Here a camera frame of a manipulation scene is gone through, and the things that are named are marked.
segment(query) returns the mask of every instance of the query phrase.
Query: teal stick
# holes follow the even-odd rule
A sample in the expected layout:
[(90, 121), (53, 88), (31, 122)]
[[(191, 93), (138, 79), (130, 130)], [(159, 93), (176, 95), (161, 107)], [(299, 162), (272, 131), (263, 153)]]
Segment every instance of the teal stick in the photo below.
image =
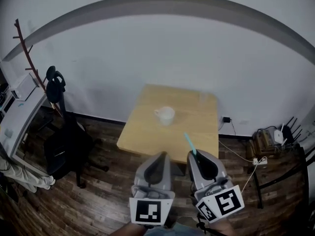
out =
[(192, 142), (191, 142), (191, 140), (190, 140), (188, 134), (187, 134), (187, 133), (184, 133), (184, 135), (185, 135), (185, 138), (186, 138), (187, 142), (189, 143), (189, 145), (190, 145), (190, 147), (191, 147), (192, 153), (193, 153), (194, 155), (197, 155), (197, 151), (196, 151), (194, 145), (192, 144)]

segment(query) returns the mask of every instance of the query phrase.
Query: table top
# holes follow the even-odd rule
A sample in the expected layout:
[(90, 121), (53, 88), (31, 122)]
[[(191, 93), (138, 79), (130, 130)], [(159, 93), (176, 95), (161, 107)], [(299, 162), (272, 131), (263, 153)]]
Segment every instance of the table top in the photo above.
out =
[[(26, 101), (15, 100), (5, 114), (0, 123), (0, 142), (9, 157), (16, 152), (28, 125), (45, 100), (44, 90), (35, 88)], [(6, 129), (12, 131), (11, 138), (4, 134)]]
[[(170, 126), (163, 126), (154, 110), (175, 110)], [(117, 146), (129, 152), (154, 155), (166, 151), (173, 161), (186, 163), (191, 150), (187, 133), (196, 149), (219, 156), (217, 100), (199, 91), (145, 85), (118, 139)]]

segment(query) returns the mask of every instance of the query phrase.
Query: wooden coat rack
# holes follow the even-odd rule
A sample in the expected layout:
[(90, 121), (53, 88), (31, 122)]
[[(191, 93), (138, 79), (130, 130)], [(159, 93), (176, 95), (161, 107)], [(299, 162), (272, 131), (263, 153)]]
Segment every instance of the wooden coat rack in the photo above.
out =
[[(18, 36), (14, 36), (13, 38), (19, 38), (19, 39), (20, 39), (21, 45), (22, 45), (22, 48), (23, 48), (23, 51), (24, 51), (24, 54), (25, 54), (25, 56), (26, 56), (26, 58), (27, 58), (27, 60), (28, 60), (28, 62), (29, 62), (29, 64), (30, 64), (30, 68), (26, 68), (25, 70), (26, 70), (26, 71), (31, 70), (31, 71), (34, 73), (34, 75), (35, 75), (35, 77), (37, 78), (37, 80), (38, 80), (40, 86), (43, 88), (44, 92), (46, 93), (46, 87), (45, 87), (45, 85), (44, 85), (44, 82), (45, 82), (45, 80), (46, 80), (46, 77), (44, 78), (43, 81), (41, 80), (41, 78), (39, 77), (39, 74), (38, 74), (38, 70), (35, 69), (34, 64), (33, 64), (33, 62), (32, 62), (32, 59), (31, 59), (31, 57), (30, 57), (30, 51), (31, 51), (31, 49), (33, 48), (33, 45), (30, 47), (29, 50), (27, 50), (26, 45), (25, 45), (25, 40), (24, 40), (24, 38), (23, 38), (23, 36), (22, 36), (22, 32), (21, 32), (21, 28), (20, 28), (20, 24), (19, 24), (19, 20), (18, 20), (18, 19), (15, 20), (14, 26), (15, 26), (15, 27), (17, 28), (17, 30), (18, 30)], [(61, 111), (60, 111), (59, 106), (58, 106), (57, 104), (55, 104), (55, 103), (54, 103), (54, 104), (53, 104), (53, 103), (50, 103), (50, 104), (51, 104), (52, 107), (53, 107), (54, 109), (56, 109), (56, 110), (58, 111), (58, 113), (61, 115)]]

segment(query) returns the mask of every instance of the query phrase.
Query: black office chair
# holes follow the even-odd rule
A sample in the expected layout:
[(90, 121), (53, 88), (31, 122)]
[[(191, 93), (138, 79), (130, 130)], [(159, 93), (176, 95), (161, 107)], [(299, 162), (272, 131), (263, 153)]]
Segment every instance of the black office chair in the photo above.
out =
[(77, 186), (85, 188), (80, 175), (83, 165), (88, 162), (99, 169), (108, 171), (108, 167), (99, 167), (88, 161), (89, 152), (98, 140), (93, 141), (84, 127), (78, 124), (73, 113), (67, 113), (64, 105), (63, 92), (65, 81), (54, 66), (48, 68), (46, 93), (51, 103), (59, 103), (64, 125), (44, 142), (44, 152), (47, 161), (47, 173), (60, 179), (70, 171), (76, 172)]

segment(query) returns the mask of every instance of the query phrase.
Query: white device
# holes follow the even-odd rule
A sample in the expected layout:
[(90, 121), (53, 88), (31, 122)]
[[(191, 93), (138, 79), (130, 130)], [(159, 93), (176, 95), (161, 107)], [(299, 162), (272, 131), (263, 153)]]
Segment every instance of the white device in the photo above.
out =
[(252, 161), (252, 164), (253, 164), (253, 165), (257, 165), (257, 164), (259, 164), (259, 165), (268, 164), (267, 157), (266, 157), (266, 160), (263, 160), (263, 161), (261, 161), (260, 163), (258, 163), (258, 159), (257, 159), (257, 158), (254, 158), (254, 160)]
[(276, 129), (274, 131), (274, 140), (278, 144), (282, 144), (284, 142), (284, 135), (282, 133), (283, 128), (284, 128), (284, 124), (282, 124), (281, 130)]
[(33, 77), (30, 74), (25, 74), (18, 78), (9, 90), (16, 100), (25, 101), (35, 87), (37, 87), (37, 84)]

